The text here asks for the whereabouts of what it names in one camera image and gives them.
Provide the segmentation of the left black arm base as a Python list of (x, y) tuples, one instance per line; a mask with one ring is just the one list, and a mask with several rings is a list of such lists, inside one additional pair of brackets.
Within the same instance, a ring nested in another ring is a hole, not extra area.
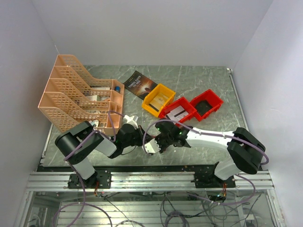
[(82, 179), (77, 174), (71, 174), (67, 184), (68, 189), (81, 189), (82, 184), (80, 180), (83, 181), (86, 189), (109, 189), (111, 186), (111, 174), (104, 171), (96, 171), (86, 180)]

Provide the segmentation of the dark item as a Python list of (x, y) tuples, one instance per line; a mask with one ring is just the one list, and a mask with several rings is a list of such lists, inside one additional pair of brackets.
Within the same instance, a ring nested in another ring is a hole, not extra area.
[(212, 109), (212, 106), (208, 103), (207, 100), (203, 100), (196, 104), (195, 109), (200, 116), (203, 116)]

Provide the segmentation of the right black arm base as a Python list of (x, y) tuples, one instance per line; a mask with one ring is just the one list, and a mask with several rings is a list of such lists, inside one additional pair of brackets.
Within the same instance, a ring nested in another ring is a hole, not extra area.
[(195, 172), (192, 182), (196, 188), (223, 188), (225, 184), (227, 188), (234, 188), (236, 186), (233, 176), (227, 180), (222, 180), (212, 173)]

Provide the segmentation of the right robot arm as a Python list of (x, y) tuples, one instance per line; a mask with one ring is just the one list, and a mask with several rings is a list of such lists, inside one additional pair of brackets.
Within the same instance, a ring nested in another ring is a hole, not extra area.
[(155, 137), (155, 152), (164, 152), (169, 146), (198, 148), (208, 147), (227, 152), (228, 157), (215, 165), (209, 183), (221, 186), (230, 176), (245, 172), (254, 175), (262, 165), (265, 146), (248, 130), (238, 127), (234, 131), (206, 131), (192, 126), (177, 126), (171, 121), (155, 124), (160, 134)]

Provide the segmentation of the yellow plastic bin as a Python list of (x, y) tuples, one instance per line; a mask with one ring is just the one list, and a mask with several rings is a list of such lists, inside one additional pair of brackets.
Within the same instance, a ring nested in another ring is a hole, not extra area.
[(174, 101), (176, 92), (163, 84), (158, 84), (143, 100), (142, 108), (158, 117), (164, 107)]

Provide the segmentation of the red bin with cards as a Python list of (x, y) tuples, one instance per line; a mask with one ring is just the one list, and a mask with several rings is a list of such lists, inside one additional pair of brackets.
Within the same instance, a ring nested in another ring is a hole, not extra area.
[(188, 102), (185, 97), (172, 102), (164, 107), (159, 114), (159, 118), (175, 120), (180, 123), (191, 120), (197, 114), (197, 110)]

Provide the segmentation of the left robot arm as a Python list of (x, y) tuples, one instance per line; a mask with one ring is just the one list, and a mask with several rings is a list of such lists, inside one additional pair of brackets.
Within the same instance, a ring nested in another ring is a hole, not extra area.
[(107, 170), (96, 170), (88, 159), (88, 155), (96, 150), (107, 158), (113, 159), (122, 155), (127, 147), (140, 147), (145, 131), (141, 126), (135, 128), (124, 124), (117, 132), (115, 141), (84, 121), (59, 135), (55, 145), (64, 155), (65, 160), (76, 170), (71, 174), (67, 187), (69, 189), (102, 188), (111, 186), (111, 174)]

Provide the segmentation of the red bin with dark item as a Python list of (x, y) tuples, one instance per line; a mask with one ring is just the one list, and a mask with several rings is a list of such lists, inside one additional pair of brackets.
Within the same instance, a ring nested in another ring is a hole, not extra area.
[(208, 89), (193, 98), (190, 104), (197, 110), (194, 117), (200, 122), (216, 112), (223, 104), (223, 100), (213, 90)]

